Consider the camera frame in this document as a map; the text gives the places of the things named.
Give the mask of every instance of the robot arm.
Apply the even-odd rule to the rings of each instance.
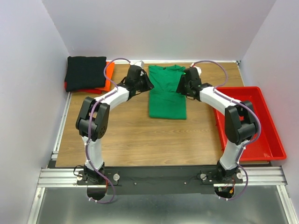
[[[237,164],[244,150],[243,144],[251,140],[257,133],[257,123],[247,110],[243,110],[239,105],[217,95],[214,92],[214,87],[210,84],[202,84],[200,74],[200,68],[191,67],[186,69],[179,81],[177,92],[207,103],[225,116],[225,134],[228,142],[216,169],[216,178],[218,181],[222,181],[232,177],[237,172]],[[253,110],[250,101],[241,103]]]
[[[104,136],[110,110],[114,109],[119,104],[130,100],[136,95],[136,92],[145,92],[154,88],[150,82],[146,72],[143,70],[143,62],[139,61],[135,64],[130,64],[128,74],[123,80],[117,84],[110,92],[96,98],[85,98],[79,116],[76,122],[76,128],[82,136],[83,142],[86,144],[88,140],[88,126],[90,112],[96,101],[102,101],[96,106],[96,117],[93,118],[91,126],[91,141],[89,143],[89,156],[97,170],[103,168],[104,161],[101,151],[101,138]],[[85,162],[85,171],[94,178],[99,177],[93,171],[89,162]]]

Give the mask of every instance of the white wall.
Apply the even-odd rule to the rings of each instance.
[[[283,170],[299,214],[299,1],[277,0],[241,61],[246,85],[262,89],[287,153]]]
[[[66,95],[68,52],[40,0],[0,7],[0,223],[26,223]]]
[[[43,0],[72,56],[239,60],[275,0]]]

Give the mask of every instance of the green t-shirt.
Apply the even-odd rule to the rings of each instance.
[[[154,88],[149,92],[149,116],[151,118],[186,119],[186,98],[176,93],[185,67],[149,66],[149,79]]]

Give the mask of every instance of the wooden table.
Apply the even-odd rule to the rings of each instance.
[[[174,64],[157,64],[171,66]],[[190,64],[178,64],[188,67]],[[226,86],[243,86],[235,63],[222,63],[228,71]],[[200,64],[201,80],[212,85],[224,82],[225,75],[216,65]],[[126,76],[127,64],[117,64],[113,80]],[[56,167],[74,167],[85,162],[84,145],[76,119],[85,97],[98,95],[76,92],[65,122]],[[106,166],[158,166],[215,164],[221,157],[221,145],[212,108],[196,100],[186,100],[187,120],[152,119],[148,115],[145,92],[114,108],[102,139]]]

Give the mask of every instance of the red tray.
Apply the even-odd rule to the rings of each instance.
[[[262,133],[260,138],[249,144],[243,152],[240,161],[271,161],[286,158],[284,147],[274,126],[263,94],[258,87],[221,87],[220,92],[244,101],[250,100],[258,118],[261,121]],[[224,131],[224,115],[214,109],[217,127],[220,135],[222,150],[224,151],[227,138]]]

